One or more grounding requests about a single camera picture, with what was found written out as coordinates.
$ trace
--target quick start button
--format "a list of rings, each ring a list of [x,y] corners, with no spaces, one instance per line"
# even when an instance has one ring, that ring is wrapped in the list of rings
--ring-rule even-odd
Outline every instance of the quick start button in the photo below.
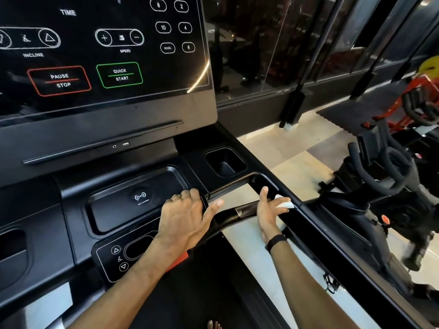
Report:
[[[137,62],[119,64],[98,64],[97,73],[106,89],[143,83],[142,73]]]
[[[41,97],[91,90],[90,81],[82,66],[29,69],[27,73],[36,92]]]

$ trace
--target cup holder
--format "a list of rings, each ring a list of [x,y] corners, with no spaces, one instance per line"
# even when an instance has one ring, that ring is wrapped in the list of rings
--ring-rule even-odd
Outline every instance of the cup holder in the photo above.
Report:
[[[231,177],[247,168],[244,161],[229,148],[208,152],[206,160],[217,175],[223,178]]]

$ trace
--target right hand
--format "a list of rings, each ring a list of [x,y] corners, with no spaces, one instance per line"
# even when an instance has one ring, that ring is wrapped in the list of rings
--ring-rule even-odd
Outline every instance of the right hand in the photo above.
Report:
[[[259,194],[258,223],[261,228],[262,240],[267,244],[274,236],[282,234],[276,225],[276,217],[287,213],[288,208],[277,208],[279,204],[290,202],[288,197],[280,197],[270,202],[267,200],[268,187],[263,187]]]

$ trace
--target hand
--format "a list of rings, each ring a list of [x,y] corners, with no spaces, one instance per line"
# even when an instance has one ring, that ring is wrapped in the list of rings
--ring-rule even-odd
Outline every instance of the hand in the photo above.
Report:
[[[206,234],[213,216],[223,204],[222,199],[212,202],[203,215],[203,203],[198,190],[184,190],[181,197],[168,199],[163,205],[156,238],[177,247],[180,254],[194,248]]]
[[[276,208],[279,204],[290,202],[288,197],[280,197],[268,202],[268,187],[263,187],[259,194],[258,223],[262,232],[262,240],[267,244],[274,236],[282,234],[276,225],[276,217],[288,212],[288,208]]]

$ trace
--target left hand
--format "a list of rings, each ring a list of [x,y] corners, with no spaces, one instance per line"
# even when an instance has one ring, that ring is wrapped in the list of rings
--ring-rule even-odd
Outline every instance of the left hand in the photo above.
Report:
[[[213,216],[224,200],[217,199],[202,214],[203,203],[195,188],[184,190],[181,196],[168,199],[162,207],[162,216],[156,238],[184,251],[194,248],[209,229]]]

